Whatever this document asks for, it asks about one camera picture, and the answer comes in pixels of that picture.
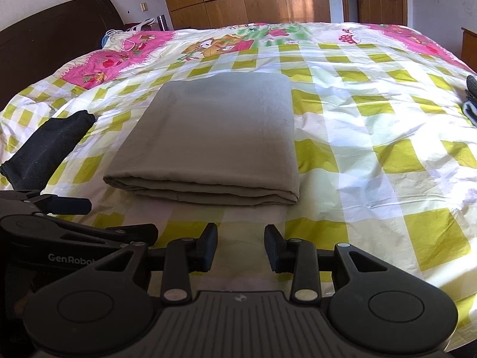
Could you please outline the light grey pants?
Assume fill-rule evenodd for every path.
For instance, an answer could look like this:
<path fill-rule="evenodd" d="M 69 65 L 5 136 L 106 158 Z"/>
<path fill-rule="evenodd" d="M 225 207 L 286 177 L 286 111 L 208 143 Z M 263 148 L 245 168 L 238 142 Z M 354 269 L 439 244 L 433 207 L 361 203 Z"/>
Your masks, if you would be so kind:
<path fill-rule="evenodd" d="M 292 87 L 276 73 L 165 83 L 104 174 L 111 187 L 194 204 L 295 204 Z"/>

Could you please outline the folded black garment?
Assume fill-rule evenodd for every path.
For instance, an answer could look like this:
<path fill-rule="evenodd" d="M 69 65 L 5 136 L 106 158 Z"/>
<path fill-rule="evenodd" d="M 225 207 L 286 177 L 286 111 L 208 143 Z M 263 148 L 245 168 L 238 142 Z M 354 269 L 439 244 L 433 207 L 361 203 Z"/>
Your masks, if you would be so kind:
<path fill-rule="evenodd" d="M 85 110 L 49 119 L 1 165 L 1 174 L 15 190 L 43 190 L 94 123 L 95 116 Z"/>

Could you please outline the checkered floral bed quilt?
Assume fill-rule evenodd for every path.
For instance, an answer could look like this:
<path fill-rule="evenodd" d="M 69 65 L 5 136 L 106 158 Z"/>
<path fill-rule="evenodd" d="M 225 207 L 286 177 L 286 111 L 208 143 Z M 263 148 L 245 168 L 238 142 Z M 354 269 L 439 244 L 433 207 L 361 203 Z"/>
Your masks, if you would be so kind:
<path fill-rule="evenodd" d="M 300 199 L 293 206 L 221 207 L 134 196 L 103 174 L 161 86 L 226 72 L 290 81 Z M 476 340 L 476 128 L 462 112 L 470 69 L 408 27 L 244 24 L 112 33 L 16 94 L 1 112 L 1 159 L 50 118 L 86 110 L 95 125 L 46 192 L 93 209 L 97 228 L 153 223 L 157 246 L 218 225 L 218 249 L 196 289 L 287 289 L 270 270 L 264 227 L 322 249 L 347 242 L 426 280 L 456 303 L 450 342 Z"/>

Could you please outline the dark wooden headboard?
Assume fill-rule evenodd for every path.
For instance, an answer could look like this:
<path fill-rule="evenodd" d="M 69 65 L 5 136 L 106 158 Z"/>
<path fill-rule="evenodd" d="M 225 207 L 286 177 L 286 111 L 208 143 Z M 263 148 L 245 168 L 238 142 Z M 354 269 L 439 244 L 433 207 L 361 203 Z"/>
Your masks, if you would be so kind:
<path fill-rule="evenodd" d="M 1 107 L 66 62 L 100 48 L 123 20 L 111 0 L 71 0 L 1 31 Z"/>

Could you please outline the silver cup on nightstand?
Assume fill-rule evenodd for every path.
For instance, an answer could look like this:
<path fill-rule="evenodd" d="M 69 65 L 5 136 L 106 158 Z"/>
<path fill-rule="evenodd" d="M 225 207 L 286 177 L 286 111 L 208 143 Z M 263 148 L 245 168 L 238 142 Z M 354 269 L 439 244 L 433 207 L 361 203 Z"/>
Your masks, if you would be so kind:
<path fill-rule="evenodd" d="M 157 23 L 159 26 L 159 30 L 162 32 L 166 32 L 169 30 L 168 24 L 167 24 L 167 19 L 165 15 L 160 15 L 157 17 Z"/>

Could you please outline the folded dark grey jeans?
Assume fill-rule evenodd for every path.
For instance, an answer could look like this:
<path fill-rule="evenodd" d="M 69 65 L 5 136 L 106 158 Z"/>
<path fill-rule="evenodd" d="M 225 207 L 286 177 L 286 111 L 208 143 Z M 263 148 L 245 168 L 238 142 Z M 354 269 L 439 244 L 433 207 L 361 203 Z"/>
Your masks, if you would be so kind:
<path fill-rule="evenodd" d="M 473 75 L 467 77 L 467 99 L 462 104 L 462 112 L 470 120 L 470 122 L 477 126 L 477 81 Z"/>

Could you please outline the wooden side table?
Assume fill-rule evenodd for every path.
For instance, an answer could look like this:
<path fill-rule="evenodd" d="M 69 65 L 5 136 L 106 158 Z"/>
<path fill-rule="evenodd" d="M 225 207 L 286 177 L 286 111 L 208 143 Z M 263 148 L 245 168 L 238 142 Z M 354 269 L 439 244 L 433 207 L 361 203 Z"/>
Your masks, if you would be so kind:
<path fill-rule="evenodd" d="M 461 59 L 473 71 L 477 70 L 477 34 L 467 28 L 462 28 Z"/>

